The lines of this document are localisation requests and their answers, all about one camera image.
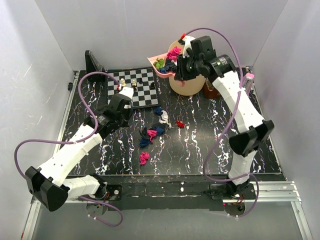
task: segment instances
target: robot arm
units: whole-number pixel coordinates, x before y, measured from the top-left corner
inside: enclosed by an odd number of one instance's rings
[[[249,173],[259,145],[274,128],[273,122],[265,121],[257,112],[245,89],[239,87],[240,81],[234,64],[227,55],[217,57],[209,36],[196,39],[185,36],[179,42],[184,44],[184,50],[177,57],[176,80],[187,81],[203,75],[220,92],[230,110],[235,109],[238,92],[241,91],[234,118],[239,134],[229,139],[234,153],[228,177],[231,179]],[[248,179],[249,176],[245,176],[233,180],[234,192],[238,187],[246,185]]]
[[[98,120],[96,133],[87,140],[75,144],[66,144],[48,161],[37,169],[29,167],[25,172],[27,185],[33,194],[49,211],[60,208],[67,199],[82,195],[96,195],[105,183],[97,176],[87,175],[66,179],[70,171],[89,151],[99,145],[109,134],[120,127],[127,127],[132,116],[131,101],[134,90],[124,87],[115,94],[109,103],[94,111]],[[69,142],[75,142],[93,132],[95,123],[87,117]]]

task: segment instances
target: green cloth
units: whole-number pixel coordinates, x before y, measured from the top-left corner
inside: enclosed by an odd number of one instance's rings
[[[165,65],[165,60],[163,58],[157,58],[156,61],[153,63],[153,66],[155,66],[155,68],[157,70],[163,68]]]

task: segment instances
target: wall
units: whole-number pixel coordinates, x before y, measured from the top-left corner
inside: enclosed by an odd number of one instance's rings
[[[314,239],[320,239],[319,26],[319,1],[288,1],[254,64],[263,113],[275,124],[275,151],[297,185]]]
[[[72,69],[85,69],[92,50],[107,69],[145,67],[182,33],[222,31],[243,66],[253,65],[288,0],[35,0]],[[217,54],[232,52],[207,31]]]
[[[25,139],[57,139],[73,72],[34,0],[0,0],[0,239],[20,239],[31,194],[14,164]],[[53,145],[30,143],[20,166],[38,167]]]

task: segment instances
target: pink tray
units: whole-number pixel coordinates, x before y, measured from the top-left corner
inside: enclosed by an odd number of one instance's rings
[[[155,70],[155,73],[156,73],[160,78],[163,78],[163,79],[166,79],[166,78],[168,78],[168,77],[174,77],[174,76],[175,76],[175,73],[173,73],[173,72],[169,72],[169,73],[161,73],[161,72],[158,72],[158,70],[157,70],[156,67],[154,66],[154,62],[156,62],[157,59],[164,59],[164,61],[166,61],[166,56],[167,56],[167,53],[164,53],[164,54],[161,54],[161,55],[158,55],[158,56],[148,57],[149,62],[151,63],[153,69]]]

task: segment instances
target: red cloth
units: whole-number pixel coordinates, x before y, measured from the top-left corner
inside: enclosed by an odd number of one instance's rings
[[[185,128],[185,124],[181,121],[178,121],[178,119],[176,120],[176,124],[178,125],[179,128],[184,129]]]
[[[157,136],[157,131],[150,129],[150,130],[146,131],[146,133],[150,136],[150,142],[153,143],[152,138],[155,137],[155,136]]]
[[[180,54],[181,49],[182,49],[181,47],[175,46],[171,51],[168,52],[166,57],[176,62],[177,56]]]
[[[147,160],[149,159],[150,155],[147,152],[142,152],[140,154],[140,164],[141,165],[146,165]]]

